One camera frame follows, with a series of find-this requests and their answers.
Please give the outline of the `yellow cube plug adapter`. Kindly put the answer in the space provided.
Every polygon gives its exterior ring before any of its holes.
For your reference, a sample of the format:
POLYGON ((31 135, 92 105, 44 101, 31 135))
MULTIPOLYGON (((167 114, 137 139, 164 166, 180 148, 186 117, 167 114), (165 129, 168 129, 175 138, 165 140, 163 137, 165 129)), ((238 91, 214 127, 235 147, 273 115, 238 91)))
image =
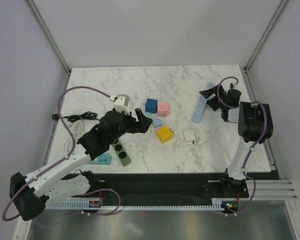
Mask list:
POLYGON ((173 138, 173 132, 167 127, 163 126, 156 131, 159 141, 164 144, 173 138))

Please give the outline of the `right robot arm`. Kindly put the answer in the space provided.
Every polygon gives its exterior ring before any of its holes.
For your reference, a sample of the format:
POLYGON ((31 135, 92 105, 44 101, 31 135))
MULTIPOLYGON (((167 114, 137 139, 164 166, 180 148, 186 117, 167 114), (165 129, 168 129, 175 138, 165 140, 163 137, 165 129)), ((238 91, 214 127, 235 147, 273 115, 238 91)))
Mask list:
POLYGON ((273 134, 270 106, 266 103, 241 101, 242 93, 239 90, 232 87, 225 91, 220 84, 199 93, 207 99, 207 104, 212 110, 221 110, 221 118, 225 122, 237 123, 240 136, 234 158, 219 182, 208 182, 203 187, 213 198, 247 198, 249 161, 256 147, 273 134), (231 119, 232 113, 237 114, 234 121, 231 119))

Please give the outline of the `green power strip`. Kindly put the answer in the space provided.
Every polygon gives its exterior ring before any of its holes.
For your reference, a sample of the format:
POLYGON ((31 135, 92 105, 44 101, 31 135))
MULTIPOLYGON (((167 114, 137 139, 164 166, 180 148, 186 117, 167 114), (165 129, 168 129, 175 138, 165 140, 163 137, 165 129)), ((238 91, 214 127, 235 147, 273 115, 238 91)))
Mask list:
POLYGON ((129 155, 127 154, 125 148, 123 147, 119 139, 112 143, 112 148, 114 149, 123 167, 127 167, 132 163, 129 155))

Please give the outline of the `white USB charger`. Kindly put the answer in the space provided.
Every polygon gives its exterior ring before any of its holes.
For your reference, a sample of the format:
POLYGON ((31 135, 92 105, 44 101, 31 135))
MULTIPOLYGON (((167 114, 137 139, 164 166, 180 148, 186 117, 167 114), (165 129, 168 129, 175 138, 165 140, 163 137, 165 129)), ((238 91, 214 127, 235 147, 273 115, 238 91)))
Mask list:
POLYGON ((186 130, 183 132, 184 142, 187 144, 193 144, 196 141, 196 135, 194 130, 186 130))

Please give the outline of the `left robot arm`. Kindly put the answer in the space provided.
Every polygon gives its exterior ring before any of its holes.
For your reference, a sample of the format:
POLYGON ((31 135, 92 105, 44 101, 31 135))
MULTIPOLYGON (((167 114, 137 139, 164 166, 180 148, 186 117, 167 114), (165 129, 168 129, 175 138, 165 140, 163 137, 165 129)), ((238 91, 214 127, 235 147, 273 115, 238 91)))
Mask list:
POLYGON ((10 178, 10 204, 14 204, 19 217, 29 221, 40 215, 47 205, 76 195, 96 196, 100 185, 92 173, 65 180, 73 170, 95 160, 110 149, 124 134, 145 134, 152 119, 142 110, 131 113, 108 111, 90 131, 86 132, 60 160, 51 162, 26 175, 20 172, 10 178))

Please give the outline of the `light blue power strip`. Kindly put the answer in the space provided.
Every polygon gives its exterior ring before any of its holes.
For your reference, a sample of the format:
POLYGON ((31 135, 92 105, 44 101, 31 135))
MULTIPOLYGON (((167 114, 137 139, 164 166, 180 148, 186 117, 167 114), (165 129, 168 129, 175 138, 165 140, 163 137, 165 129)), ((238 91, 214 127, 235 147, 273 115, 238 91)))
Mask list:
POLYGON ((202 93, 200 93, 199 99, 196 102, 191 121, 195 124, 199 124, 202 117, 203 113, 206 107, 206 104, 208 100, 212 99, 215 96, 215 94, 212 94, 211 96, 205 97, 202 93))

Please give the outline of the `teal USB power strip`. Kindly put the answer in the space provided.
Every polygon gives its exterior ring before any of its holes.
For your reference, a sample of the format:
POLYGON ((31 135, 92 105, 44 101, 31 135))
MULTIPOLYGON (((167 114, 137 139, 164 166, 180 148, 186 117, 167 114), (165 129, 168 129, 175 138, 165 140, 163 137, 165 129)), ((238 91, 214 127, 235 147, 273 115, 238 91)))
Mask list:
POLYGON ((109 166, 112 163, 112 156, 109 153, 104 153, 98 156, 95 160, 88 162, 88 165, 109 166))

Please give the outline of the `teal plug adapter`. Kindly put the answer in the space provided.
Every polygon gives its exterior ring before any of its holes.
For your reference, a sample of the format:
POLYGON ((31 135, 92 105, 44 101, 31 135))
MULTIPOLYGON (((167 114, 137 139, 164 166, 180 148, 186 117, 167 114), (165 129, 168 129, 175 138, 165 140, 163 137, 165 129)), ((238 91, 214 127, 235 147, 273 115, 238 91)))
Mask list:
POLYGON ((152 119, 152 114, 148 111, 143 113, 144 118, 152 119))

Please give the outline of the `light blue plug adapter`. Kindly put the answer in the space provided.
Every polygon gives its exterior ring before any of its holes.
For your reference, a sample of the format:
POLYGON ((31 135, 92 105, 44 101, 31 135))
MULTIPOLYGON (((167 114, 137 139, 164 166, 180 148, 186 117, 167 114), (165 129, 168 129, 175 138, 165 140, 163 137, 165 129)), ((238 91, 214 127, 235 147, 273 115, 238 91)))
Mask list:
POLYGON ((160 118, 155 118, 155 119, 153 119, 152 124, 155 128, 161 127, 162 126, 162 120, 160 118))

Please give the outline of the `pink cube plug adapter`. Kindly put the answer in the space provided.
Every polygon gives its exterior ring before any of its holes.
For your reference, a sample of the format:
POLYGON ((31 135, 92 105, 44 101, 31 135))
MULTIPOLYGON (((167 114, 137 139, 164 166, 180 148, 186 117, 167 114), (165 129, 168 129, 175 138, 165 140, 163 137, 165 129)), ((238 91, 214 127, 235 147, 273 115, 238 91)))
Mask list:
POLYGON ((169 115, 169 103, 167 101, 157 102, 157 115, 162 118, 169 115))

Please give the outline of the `dark blue cube adapter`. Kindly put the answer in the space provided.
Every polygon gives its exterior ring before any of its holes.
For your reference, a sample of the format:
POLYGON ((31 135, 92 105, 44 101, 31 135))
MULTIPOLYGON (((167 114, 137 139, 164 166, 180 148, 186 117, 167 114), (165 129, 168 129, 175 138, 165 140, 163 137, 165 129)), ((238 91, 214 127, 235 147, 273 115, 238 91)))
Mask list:
POLYGON ((158 109, 158 100, 147 98, 145 102, 145 111, 151 114, 156 114, 158 109))

